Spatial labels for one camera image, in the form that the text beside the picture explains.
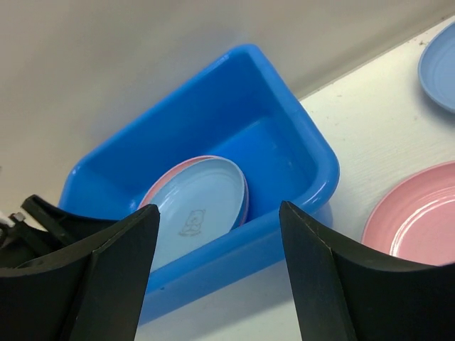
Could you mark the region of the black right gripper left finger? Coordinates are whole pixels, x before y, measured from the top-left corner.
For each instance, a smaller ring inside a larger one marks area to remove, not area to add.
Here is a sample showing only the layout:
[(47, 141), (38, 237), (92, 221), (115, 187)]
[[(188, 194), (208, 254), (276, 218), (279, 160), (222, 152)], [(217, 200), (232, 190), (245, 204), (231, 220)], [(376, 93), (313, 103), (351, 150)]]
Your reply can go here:
[(159, 231), (147, 205), (45, 256), (1, 267), (2, 340), (133, 340)]

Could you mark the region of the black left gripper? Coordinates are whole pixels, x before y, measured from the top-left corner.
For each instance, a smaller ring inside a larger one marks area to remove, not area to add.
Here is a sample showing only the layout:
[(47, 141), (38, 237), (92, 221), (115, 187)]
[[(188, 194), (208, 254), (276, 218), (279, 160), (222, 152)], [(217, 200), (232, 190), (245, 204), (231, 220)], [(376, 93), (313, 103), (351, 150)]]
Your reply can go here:
[(1, 213), (1, 267), (18, 268), (115, 223), (74, 215), (31, 195), (23, 201), (21, 211)]

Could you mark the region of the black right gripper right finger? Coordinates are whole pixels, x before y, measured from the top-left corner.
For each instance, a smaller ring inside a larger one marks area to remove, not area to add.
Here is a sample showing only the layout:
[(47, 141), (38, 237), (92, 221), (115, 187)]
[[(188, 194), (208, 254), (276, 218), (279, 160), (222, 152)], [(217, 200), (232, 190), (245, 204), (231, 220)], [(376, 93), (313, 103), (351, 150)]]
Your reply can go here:
[(279, 221), (303, 340), (453, 340), (454, 265), (399, 259), (283, 202)]

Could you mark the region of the pink plate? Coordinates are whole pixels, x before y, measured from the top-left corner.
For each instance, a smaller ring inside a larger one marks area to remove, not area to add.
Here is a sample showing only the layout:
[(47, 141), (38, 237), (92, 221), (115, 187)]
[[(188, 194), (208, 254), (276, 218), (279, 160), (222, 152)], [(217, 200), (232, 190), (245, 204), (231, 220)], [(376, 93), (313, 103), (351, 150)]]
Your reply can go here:
[(163, 174), (138, 208), (156, 205), (167, 224), (184, 222), (183, 235), (199, 233), (204, 222), (226, 233), (247, 219), (249, 189), (244, 173), (219, 156), (188, 159)]
[(432, 166), (394, 187), (368, 218), (362, 243), (432, 266), (454, 262), (454, 162)]

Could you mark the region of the blue plate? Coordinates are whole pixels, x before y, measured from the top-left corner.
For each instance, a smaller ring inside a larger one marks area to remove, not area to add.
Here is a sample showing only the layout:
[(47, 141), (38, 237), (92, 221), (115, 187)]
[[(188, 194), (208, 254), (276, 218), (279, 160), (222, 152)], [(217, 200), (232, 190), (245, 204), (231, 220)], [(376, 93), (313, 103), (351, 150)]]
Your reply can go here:
[(454, 113), (454, 22), (424, 49), (418, 64), (419, 82), (434, 103)]
[(198, 156), (162, 175), (139, 207), (148, 204), (156, 205), (161, 215), (151, 265), (156, 271), (243, 224), (249, 190), (237, 164), (219, 156)]

